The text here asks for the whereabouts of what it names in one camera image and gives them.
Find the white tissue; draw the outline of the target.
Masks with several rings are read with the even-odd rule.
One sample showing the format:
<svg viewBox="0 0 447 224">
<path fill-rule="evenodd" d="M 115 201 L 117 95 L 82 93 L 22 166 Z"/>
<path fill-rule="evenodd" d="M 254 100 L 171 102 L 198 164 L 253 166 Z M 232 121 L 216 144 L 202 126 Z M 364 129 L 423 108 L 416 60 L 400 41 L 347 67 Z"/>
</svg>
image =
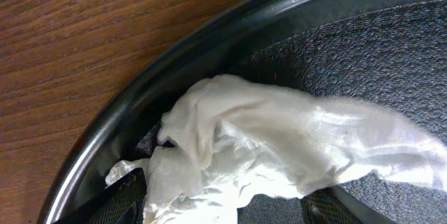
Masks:
<svg viewBox="0 0 447 224">
<path fill-rule="evenodd" d="M 255 195 L 302 198 L 370 172 L 446 189 L 446 147 L 407 118 L 234 75 L 195 83 L 163 115 L 157 142 L 105 178 L 143 169 L 145 223 L 236 223 Z"/>
</svg>

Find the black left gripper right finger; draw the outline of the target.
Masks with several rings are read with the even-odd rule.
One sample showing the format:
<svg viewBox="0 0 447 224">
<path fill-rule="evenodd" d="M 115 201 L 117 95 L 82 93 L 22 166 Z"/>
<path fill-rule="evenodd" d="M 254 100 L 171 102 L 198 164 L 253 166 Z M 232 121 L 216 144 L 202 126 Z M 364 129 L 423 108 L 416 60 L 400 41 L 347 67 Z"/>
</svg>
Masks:
<svg viewBox="0 0 447 224">
<path fill-rule="evenodd" d="M 317 190 L 300 204 L 306 224 L 395 224 L 339 186 Z"/>
</svg>

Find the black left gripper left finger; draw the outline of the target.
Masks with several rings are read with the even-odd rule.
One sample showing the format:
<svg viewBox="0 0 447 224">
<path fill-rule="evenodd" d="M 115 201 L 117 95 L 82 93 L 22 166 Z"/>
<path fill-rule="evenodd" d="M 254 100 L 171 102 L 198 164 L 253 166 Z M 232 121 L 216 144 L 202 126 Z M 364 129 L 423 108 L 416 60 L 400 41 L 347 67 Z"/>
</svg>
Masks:
<svg viewBox="0 0 447 224">
<path fill-rule="evenodd" d="M 146 195 L 144 171 L 136 168 L 55 224 L 141 224 Z"/>
</svg>

